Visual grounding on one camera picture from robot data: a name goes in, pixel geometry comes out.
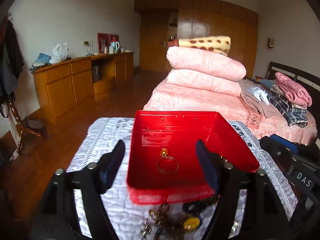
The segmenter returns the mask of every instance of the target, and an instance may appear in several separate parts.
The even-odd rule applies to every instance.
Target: gold ring
[[[163,169],[163,168],[160,167],[160,161],[161,161],[162,159],[167,159],[167,160],[175,161],[176,164],[177,164],[177,168],[176,168],[174,171],[166,171],[165,169]],[[171,156],[168,156],[168,150],[167,150],[166,148],[162,148],[162,150],[161,150],[161,152],[160,152],[160,158],[159,158],[159,160],[157,161],[157,165],[156,165],[156,166],[157,166],[157,169],[158,169],[161,173],[163,173],[163,174],[166,174],[166,173],[175,173],[175,172],[177,172],[177,170],[178,170],[178,168],[179,168],[179,163],[178,163],[178,161],[177,161],[175,158],[173,158],[173,157],[171,157]]]

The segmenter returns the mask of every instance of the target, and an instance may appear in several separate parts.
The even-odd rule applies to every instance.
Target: wooden desk
[[[92,82],[92,66],[99,66],[99,81]],[[131,85],[133,53],[76,58],[37,69],[33,73],[44,117],[56,123],[63,113],[93,95]]]

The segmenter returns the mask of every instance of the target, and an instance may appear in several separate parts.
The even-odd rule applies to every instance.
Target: screw
[[[93,170],[95,167],[97,167],[97,164],[96,163],[89,163],[87,167],[89,170]]]
[[[228,170],[231,170],[231,169],[233,169],[233,164],[232,163],[230,163],[230,162],[226,162],[226,163],[224,163],[224,165],[223,165],[226,169],[228,169]]]
[[[266,174],[266,172],[263,170],[263,169],[258,169],[257,170],[257,173],[260,175],[260,176],[264,176]]]
[[[61,175],[62,173],[64,173],[64,169],[62,169],[62,168],[59,168],[55,171],[55,174],[58,176]]]

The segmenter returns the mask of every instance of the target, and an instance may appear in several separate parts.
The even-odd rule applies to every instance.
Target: dark jacket
[[[0,46],[0,104],[17,87],[23,65],[16,32],[12,22],[8,21],[4,41]]]

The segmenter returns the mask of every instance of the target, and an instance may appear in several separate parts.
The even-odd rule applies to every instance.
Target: red plastic box
[[[207,184],[196,157],[203,140],[238,169],[255,172],[259,162],[246,143],[218,112],[138,111],[135,116],[127,184],[135,204],[189,202],[215,192]],[[162,148],[179,163],[175,173],[156,166]]]

